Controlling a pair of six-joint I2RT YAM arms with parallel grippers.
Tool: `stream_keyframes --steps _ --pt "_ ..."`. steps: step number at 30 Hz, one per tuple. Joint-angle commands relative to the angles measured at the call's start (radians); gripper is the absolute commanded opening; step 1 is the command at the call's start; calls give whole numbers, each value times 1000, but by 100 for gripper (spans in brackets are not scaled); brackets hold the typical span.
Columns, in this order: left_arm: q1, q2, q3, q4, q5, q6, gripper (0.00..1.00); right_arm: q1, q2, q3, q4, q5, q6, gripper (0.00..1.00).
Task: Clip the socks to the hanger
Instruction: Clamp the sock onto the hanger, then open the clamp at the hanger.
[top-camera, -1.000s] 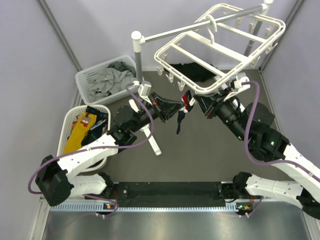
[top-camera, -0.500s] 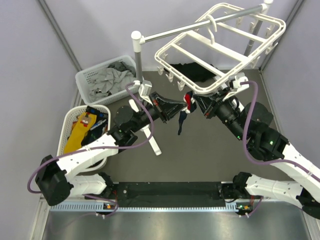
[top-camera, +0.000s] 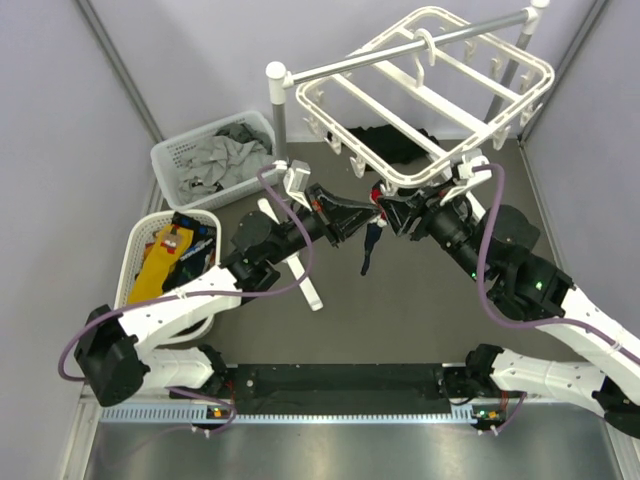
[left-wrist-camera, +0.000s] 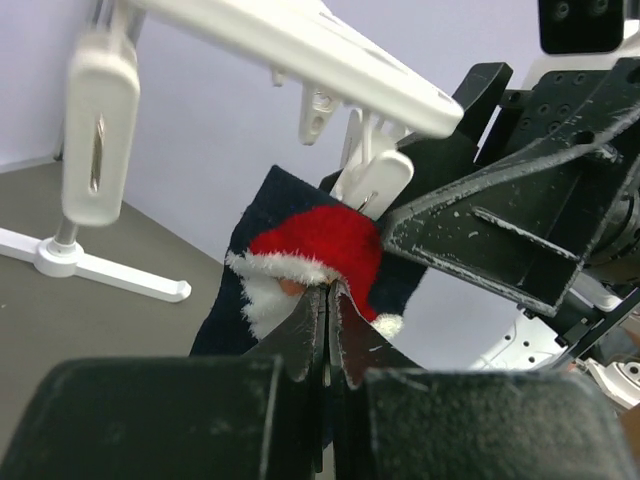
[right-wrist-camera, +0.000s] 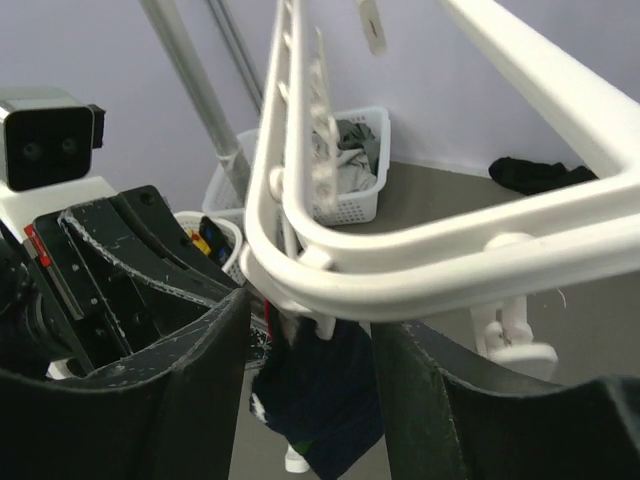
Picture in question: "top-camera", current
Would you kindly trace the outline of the navy santa sock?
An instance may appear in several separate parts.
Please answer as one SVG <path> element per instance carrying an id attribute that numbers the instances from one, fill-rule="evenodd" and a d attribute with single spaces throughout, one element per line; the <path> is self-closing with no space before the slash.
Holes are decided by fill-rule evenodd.
<path id="1" fill-rule="evenodd" d="M 379 198 L 384 194 L 384 182 L 377 181 L 371 188 L 369 194 L 369 201 L 374 204 L 379 214 L 371 221 L 368 222 L 365 232 L 364 240 L 364 260 L 361 266 L 360 275 L 365 276 L 370 268 L 371 258 L 375 245 L 380 240 L 383 230 L 387 225 L 386 214 L 379 205 Z"/>

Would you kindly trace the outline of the white clip sock hanger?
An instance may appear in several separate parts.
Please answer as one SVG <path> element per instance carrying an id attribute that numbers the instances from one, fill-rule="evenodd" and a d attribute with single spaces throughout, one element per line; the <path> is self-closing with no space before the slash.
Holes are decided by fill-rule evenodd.
<path id="1" fill-rule="evenodd" d="M 289 73 L 284 84 L 296 90 L 296 99 L 308 112 L 312 131 L 325 139 L 334 152 L 348 148 L 357 177 L 366 169 L 376 172 L 390 188 L 417 188 L 443 175 L 456 160 L 466 168 L 479 163 L 475 155 L 485 141 L 500 149 L 514 121 L 526 126 L 540 110 L 543 95 L 555 80 L 546 61 L 527 52 L 521 41 L 508 42 L 497 33 L 518 26 L 531 38 L 548 9 L 546 1 L 532 1 L 515 13 L 470 23 L 450 11 L 426 6 L 408 14 L 347 58 L 300 73 Z M 427 85 L 426 73 L 449 67 L 472 85 L 492 94 L 485 118 L 447 99 Z M 445 150 L 427 139 L 408 121 L 350 80 L 357 69 L 370 67 L 417 104 L 464 129 L 466 135 L 453 149 Z M 403 137 L 431 157 L 416 173 L 404 174 L 358 139 L 321 105 L 321 86 L 331 81 L 364 107 L 377 114 Z"/>

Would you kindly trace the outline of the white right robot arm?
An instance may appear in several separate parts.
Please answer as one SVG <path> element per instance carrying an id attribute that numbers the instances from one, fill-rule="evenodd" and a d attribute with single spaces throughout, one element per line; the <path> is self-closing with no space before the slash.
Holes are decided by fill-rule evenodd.
<path id="1" fill-rule="evenodd" d="M 430 237 L 462 267 L 476 282 L 491 320 L 547 333 L 582 358 L 562 363 L 481 344 L 465 360 L 467 390 L 553 398 L 638 437 L 638 338 L 597 307 L 568 274 L 533 253 L 540 232 L 519 210 L 495 201 L 476 217 L 467 200 L 448 200 L 430 190 L 382 197 L 379 204 L 396 234 L 413 241 Z"/>

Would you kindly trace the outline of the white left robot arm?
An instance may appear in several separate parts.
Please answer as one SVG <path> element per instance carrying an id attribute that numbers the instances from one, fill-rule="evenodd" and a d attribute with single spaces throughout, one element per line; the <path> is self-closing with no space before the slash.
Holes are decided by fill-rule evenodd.
<path id="1" fill-rule="evenodd" d="M 98 311 L 76 344 L 74 358 L 103 407 L 157 389 L 200 391 L 216 396 L 226 387 L 226 366 L 207 346 L 168 349 L 172 337 L 207 317 L 236 309 L 254 298 L 276 295 L 276 265 L 325 238 L 344 242 L 379 208 L 337 197 L 319 184 L 306 191 L 308 206 L 278 223 L 254 210 L 232 237 L 233 251 L 196 279 L 156 299 L 119 311 Z"/>

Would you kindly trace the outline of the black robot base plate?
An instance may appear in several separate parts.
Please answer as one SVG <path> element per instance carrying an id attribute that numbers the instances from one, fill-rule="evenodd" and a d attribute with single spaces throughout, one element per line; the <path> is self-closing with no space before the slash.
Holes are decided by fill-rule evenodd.
<path id="1" fill-rule="evenodd" d="M 444 413 L 451 407 L 436 364 L 240 364 L 186 392 L 232 400 L 240 414 Z"/>

